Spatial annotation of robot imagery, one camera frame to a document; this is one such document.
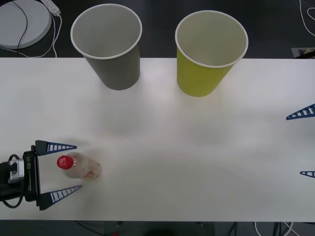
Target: white table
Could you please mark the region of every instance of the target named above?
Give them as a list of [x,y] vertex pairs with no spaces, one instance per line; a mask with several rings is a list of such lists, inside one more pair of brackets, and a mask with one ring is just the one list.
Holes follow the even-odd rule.
[[[315,170],[315,118],[285,120],[313,103],[315,60],[243,59],[195,98],[175,59],[141,59],[125,91],[84,59],[0,59],[1,161],[41,139],[103,167],[45,211],[0,204],[0,219],[315,221],[315,179],[299,174]],[[39,158],[43,193],[81,183],[59,156]]]

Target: gray floor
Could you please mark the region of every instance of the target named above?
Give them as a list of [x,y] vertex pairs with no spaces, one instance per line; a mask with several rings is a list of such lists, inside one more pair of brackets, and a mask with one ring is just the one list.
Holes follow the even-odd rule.
[[[117,230],[116,222],[88,221],[86,226],[100,232],[110,233]],[[233,222],[214,223],[215,236],[228,236]],[[274,223],[262,222],[257,227],[262,236],[271,236]],[[195,222],[124,222],[118,227],[122,236],[145,236],[152,229],[169,230],[174,236],[209,236],[212,226],[203,223],[203,226]],[[293,229],[300,236],[314,236],[315,225],[294,223]],[[0,221],[1,236],[96,236],[96,234],[81,228],[73,221]],[[239,222],[238,236],[256,236],[252,222]]]

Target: cable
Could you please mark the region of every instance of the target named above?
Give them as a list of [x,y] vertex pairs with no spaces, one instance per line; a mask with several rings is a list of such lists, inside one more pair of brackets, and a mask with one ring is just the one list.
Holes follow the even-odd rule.
[[[285,224],[285,226],[287,226],[288,228],[290,228],[290,226],[287,224],[287,223],[285,223],[285,222],[283,222],[284,224]],[[294,233],[296,236],[300,236],[298,233],[296,233],[293,229],[292,229],[292,226],[291,226],[291,231],[292,231],[292,233]]]
[[99,233],[99,232],[97,232],[97,231],[95,231],[95,230],[90,229],[89,227],[86,227],[85,225],[81,224],[81,223],[80,223],[79,221],[77,221],[77,220],[75,220],[74,222],[77,223],[79,226],[83,227],[84,229],[89,230],[89,231],[91,231],[91,232],[93,232],[93,233],[95,233],[95,234],[97,234],[97,235],[110,236],[110,235],[113,235],[113,234],[114,234],[114,233],[101,234],[101,233]]
[[19,52],[19,47],[20,47],[21,40],[22,40],[24,34],[26,33],[26,30],[28,29],[28,23],[29,23],[29,21],[28,21],[28,18],[27,18],[27,16],[26,16],[25,12],[23,11],[23,9],[22,9],[18,4],[16,4],[14,1],[11,1],[11,2],[14,3],[18,8],[21,9],[21,11],[22,11],[23,14],[25,15],[25,19],[26,19],[26,27],[25,27],[25,30],[24,30],[24,32],[23,32],[21,38],[20,38],[20,41],[19,41],[19,43],[18,43],[18,48],[17,48],[17,51],[16,51],[16,53],[18,53],[18,52]]
[[1,49],[4,49],[4,50],[7,50],[7,51],[11,51],[11,52],[14,52],[14,53],[21,54],[21,55],[25,56],[26,58],[41,58],[41,57],[45,56],[45,55],[51,50],[51,48],[54,46],[54,44],[55,44],[55,42],[56,42],[56,40],[57,40],[57,37],[56,37],[56,39],[55,39],[55,34],[56,34],[56,23],[55,23],[55,19],[54,19],[53,14],[51,13],[51,11],[48,10],[48,12],[49,12],[49,14],[50,14],[50,16],[51,16],[51,18],[53,19],[53,22],[54,22],[54,37],[53,37],[52,44],[50,45],[50,48],[48,49],[47,52],[45,52],[45,53],[44,53],[43,55],[41,55],[41,56],[29,57],[29,56],[27,56],[27,55],[25,55],[25,54],[23,54],[23,53],[20,53],[20,52],[17,52],[17,51],[8,49],[8,48],[3,48],[3,47],[0,47],[0,48],[1,48]]
[[[17,159],[17,160],[20,159],[17,155],[12,154],[12,155],[10,156],[10,158],[9,158],[9,161],[11,161],[13,157],[14,157],[15,159]],[[25,181],[23,180],[23,181],[22,181],[22,185],[21,185],[21,194],[20,194],[20,198],[19,198],[18,203],[17,203],[16,205],[11,205],[11,204],[9,204],[6,200],[3,200],[3,201],[2,201],[3,204],[5,204],[8,208],[11,208],[11,209],[17,208],[17,207],[21,204],[21,202],[22,202],[22,199],[23,199],[23,196],[24,196],[24,190],[25,190]]]
[[277,231],[278,231],[278,227],[279,227],[279,222],[275,222],[274,223],[274,231],[272,233],[272,236],[276,236]]
[[287,225],[285,222],[284,222],[284,224],[289,227],[289,230],[283,235],[283,236],[287,236],[290,233],[290,231],[292,230],[293,222],[291,222],[290,226]]
[[281,236],[281,234],[282,234],[282,229],[281,229],[281,222],[279,223],[279,236]]
[[[287,236],[287,235],[290,233],[290,231],[293,232],[293,230],[292,230],[293,222],[291,222],[290,226],[287,225],[285,222],[283,222],[283,223],[284,223],[286,226],[289,227],[288,231],[283,235],[283,236]],[[258,232],[258,229],[257,229],[257,222],[254,222],[254,227],[255,227],[256,233],[257,233],[259,236],[261,236],[261,234]]]
[[227,235],[230,236],[234,230],[234,235],[237,235],[237,222],[234,222],[231,226],[230,230],[228,231]]
[[[313,34],[312,32],[310,32],[309,29],[306,27],[306,24],[305,24],[304,19],[303,19],[303,14],[302,14],[302,4],[301,4],[301,0],[299,0],[299,1],[300,1],[300,13],[301,13],[301,18],[302,18],[304,27],[305,27],[305,29],[306,29],[311,35],[315,36],[315,34]],[[311,17],[312,20],[315,21],[315,19],[309,14],[309,10],[311,10],[311,9],[315,9],[315,7],[311,7],[311,8],[309,8],[309,9],[307,9],[307,14],[308,14],[309,17]]]
[[58,33],[57,33],[57,36],[55,38],[55,41],[53,42],[53,50],[55,52],[55,57],[57,58],[57,52],[55,50],[55,43],[58,39],[58,36],[59,36],[59,33],[60,33],[60,29],[61,29],[61,25],[63,24],[63,19],[61,18],[61,15],[57,14],[57,16],[60,18],[60,25],[59,25],[59,29],[58,29]]

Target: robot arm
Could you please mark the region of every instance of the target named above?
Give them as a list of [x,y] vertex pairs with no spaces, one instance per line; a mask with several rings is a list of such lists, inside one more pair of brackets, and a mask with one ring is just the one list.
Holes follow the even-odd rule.
[[[9,208],[17,208],[25,197],[27,202],[36,201],[39,210],[45,210],[77,191],[82,185],[41,194],[38,169],[38,156],[76,148],[73,145],[37,140],[30,151],[24,152],[22,159],[11,155],[9,161],[0,163],[0,202]],[[16,205],[6,202],[14,198],[19,198]]]

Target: black cable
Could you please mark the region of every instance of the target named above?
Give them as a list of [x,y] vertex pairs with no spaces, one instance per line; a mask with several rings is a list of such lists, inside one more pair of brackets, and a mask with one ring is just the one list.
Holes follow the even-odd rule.
[[15,158],[17,160],[20,160],[20,158],[18,157],[18,155],[15,155],[15,154],[12,154],[10,157],[9,157],[9,161],[12,161],[12,158]]
[[95,231],[95,230],[90,229],[89,227],[86,227],[85,225],[81,224],[81,223],[80,223],[79,221],[77,221],[77,220],[75,220],[74,222],[77,223],[79,226],[83,227],[84,229],[89,230],[89,231],[91,231],[91,232],[93,232],[93,233],[95,233],[95,234],[97,234],[97,235],[110,236],[110,235],[114,234],[114,233],[101,234],[101,233],[99,233],[99,232],[97,232],[97,231]]
[[21,38],[20,38],[20,41],[19,41],[19,44],[18,44],[18,48],[17,48],[17,50],[16,50],[16,54],[19,55],[20,43],[21,43],[21,41],[22,41],[22,38],[23,38],[24,34],[26,33],[26,30],[28,29],[28,18],[27,18],[27,16],[26,16],[25,12],[23,11],[23,9],[22,9],[18,4],[16,4],[14,1],[11,1],[11,2],[14,3],[18,8],[21,9],[21,11],[22,11],[23,14],[25,15],[25,19],[26,19],[26,27],[25,27],[25,30],[24,30],[24,32],[23,32]]
[[281,224],[282,224],[282,222],[279,222],[279,236],[281,236],[281,235],[282,235]]
[[[11,161],[13,157],[14,157],[15,159],[17,159],[17,160],[20,159],[17,155],[12,154],[12,155],[9,157],[9,161]],[[23,180],[23,181],[22,181],[22,185],[21,185],[21,194],[20,194],[20,198],[19,198],[18,203],[17,203],[16,205],[11,205],[11,204],[9,204],[6,200],[3,200],[3,201],[2,201],[3,204],[5,204],[8,208],[11,208],[11,209],[17,208],[17,207],[21,204],[21,202],[22,202],[22,200],[23,200],[24,191],[25,191],[25,181]]]
[[237,222],[236,222],[235,228],[234,228],[234,236],[237,236]]
[[236,236],[237,234],[237,222],[234,222],[233,225],[231,226],[230,230],[228,231],[227,235],[231,236],[232,232],[234,230],[234,235]]
[[274,223],[274,231],[272,233],[272,236],[276,236],[277,231],[278,231],[278,227],[279,227],[279,222],[275,222]]

